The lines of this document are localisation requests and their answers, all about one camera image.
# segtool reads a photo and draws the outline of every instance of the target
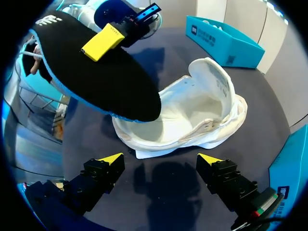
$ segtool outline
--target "shoe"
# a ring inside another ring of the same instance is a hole
[[[138,159],[168,154],[177,148],[214,148],[243,124],[247,103],[234,92],[230,76],[210,58],[189,65],[183,76],[159,92],[162,110],[153,122],[137,124],[113,118],[118,137],[136,150]]]

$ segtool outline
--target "black fabric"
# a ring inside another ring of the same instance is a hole
[[[46,66],[64,86],[90,104],[127,119],[149,122],[158,118],[158,90],[126,51],[110,50],[94,62],[80,49],[96,33],[66,13],[52,15],[62,21],[35,25],[33,30]]]
[[[33,52],[35,46],[36,44],[33,44],[33,45],[28,44],[25,48],[25,51]],[[33,67],[34,62],[35,62],[34,58],[30,55],[23,55],[22,62],[23,62],[23,67],[24,67],[26,76],[30,75],[31,74],[30,70]],[[50,83],[52,80],[52,77],[49,75],[43,61],[39,63],[38,70],[39,70],[40,76],[42,76],[47,82]]]

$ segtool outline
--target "black shoe insole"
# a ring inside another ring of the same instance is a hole
[[[60,20],[46,25],[36,23],[30,32],[40,45],[49,74],[64,91],[126,120],[149,122],[159,117],[158,90],[126,51],[112,49],[94,62],[80,49],[96,32],[64,12],[51,14]]]

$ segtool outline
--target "white wall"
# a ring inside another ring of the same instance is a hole
[[[224,23],[259,42],[265,24],[267,6],[258,0],[228,0]]]
[[[290,22],[265,79],[278,97],[290,126],[308,114],[308,57]]]
[[[197,17],[223,22],[227,0],[197,0]]]
[[[267,10],[266,21],[259,45],[265,50],[263,58],[258,65],[258,70],[266,74],[274,62],[282,46],[288,25],[273,10]]]
[[[151,0],[162,9],[162,27],[185,27],[186,16],[196,15],[196,0]]]

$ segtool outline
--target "human hand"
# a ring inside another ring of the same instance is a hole
[[[35,46],[33,53],[34,54],[41,54],[40,48],[39,48],[38,45]],[[38,69],[39,69],[39,63],[41,61],[41,58],[38,58],[38,57],[33,57],[33,58],[34,58],[35,62],[34,62],[33,67],[30,70],[30,73],[35,75],[37,73]]]

